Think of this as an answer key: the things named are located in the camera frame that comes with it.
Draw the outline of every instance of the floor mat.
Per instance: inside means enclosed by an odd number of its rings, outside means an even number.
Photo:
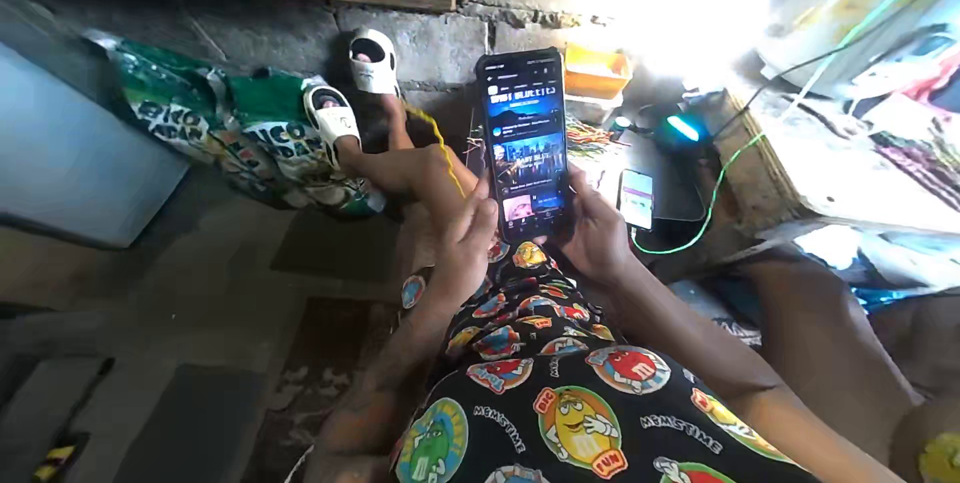
[[[354,379],[371,304],[311,298],[256,437],[244,483],[281,482]],[[303,470],[294,481],[300,481]]]
[[[390,275],[400,225],[383,215],[337,220],[299,211],[270,263],[275,271],[345,281],[382,282]]]
[[[257,416],[264,381],[240,368],[177,366],[113,483],[223,480]]]

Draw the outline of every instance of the cloth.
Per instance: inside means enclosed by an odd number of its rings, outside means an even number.
[[[624,342],[534,243],[499,242],[397,442],[403,483],[815,481],[688,369]],[[430,268],[412,275],[416,305]]]
[[[931,194],[960,211],[960,170],[942,161],[936,146],[886,131],[872,135],[876,151]]]

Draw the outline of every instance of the concrete block wall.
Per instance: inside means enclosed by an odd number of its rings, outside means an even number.
[[[532,50],[570,41],[617,49],[618,16],[638,0],[458,0],[447,13],[331,0],[17,0],[59,33],[97,28],[248,72],[274,66],[350,82],[347,45],[360,26],[393,39],[398,78],[435,109],[464,101],[483,54]],[[466,121],[440,121],[462,133]]]

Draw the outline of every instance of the teal light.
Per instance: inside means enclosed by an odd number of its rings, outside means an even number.
[[[700,133],[697,132],[697,129],[687,124],[686,121],[680,119],[677,116],[670,116],[666,118],[666,122],[670,124],[671,127],[680,132],[683,136],[686,136],[691,141],[696,142],[700,140]]]

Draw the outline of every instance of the green charging cable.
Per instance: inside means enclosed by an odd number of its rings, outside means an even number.
[[[873,23],[875,20],[877,20],[878,17],[880,17],[884,12],[890,9],[890,7],[892,7],[898,1],[899,0],[883,0],[879,5],[876,6],[876,8],[870,11],[860,23],[855,25],[853,29],[851,29],[849,33],[846,34],[843,40],[841,40],[840,43],[837,44],[836,47],[834,47],[830,56],[824,59],[820,64],[820,66],[817,67],[817,70],[813,72],[813,75],[810,76],[810,80],[808,80],[806,85],[803,86],[803,88],[800,90],[797,97],[794,98],[793,102],[791,102],[790,105],[787,107],[787,109],[784,110],[782,114],[780,114],[780,118],[779,118],[780,121],[785,120],[787,114],[791,112],[793,109],[797,108],[797,106],[804,99],[804,97],[806,97],[807,94],[810,92],[810,88],[813,87],[813,84],[816,84],[817,81],[820,80],[820,77],[823,75],[824,71],[827,70],[827,67],[829,67],[831,63],[834,62],[834,60],[836,60],[837,54],[844,48],[848,47],[851,44],[851,42],[855,38],[857,38],[858,35],[860,35],[860,32],[866,29],[867,26],[870,25],[870,23]],[[810,60],[810,62],[812,63],[817,60],[819,60],[819,58],[812,59]],[[747,106],[744,106],[741,112],[745,112],[746,109],[747,109]],[[730,156],[729,160],[727,160],[726,163],[724,163],[723,168],[720,169],[720,174],[717,176],[717,182],[716,184],[713,185],[713,193],[710,196],[710,205],[706,209],[706,218],[703,219],[703,224],[702,226],[700,226],[700,231],[697,232],[697,235],[693,236],[693,239],[691,239],[687,243],[681,244],[680,246],[677,246],[675,248],[670,248],[668,250],[649,250],[647,248],[642,247],[639,243],[637,243],[637,229],[634,227],[630,229],[630,241],[633,243],[633,245],[642,253],[645,253],[647,255],[673,255],[674,253],[679,253],[680,251],[693,247],[698,241],[700,241],[700,238],[703,237],[704,233],[707,231],[707,226],[710,224],[711,219],[714,217],[714,206],[716,205],[716,201],[717,201],[717,192],[719,192],[720,190],[720,184],[723,183],[723,179],[727,173],[727,169],[730,168],[732,164],[734,164],[734,161],[736,161],[740,157],[740,154],[742,154],[743,152],[750,149],[753,145],[760,142],[764,136],[765,134],[763,132],[757,134],[756,136],[753,136],[749,142],[747,142],[746,144],[738,148],[736,151],[734,151],[733,155]]]

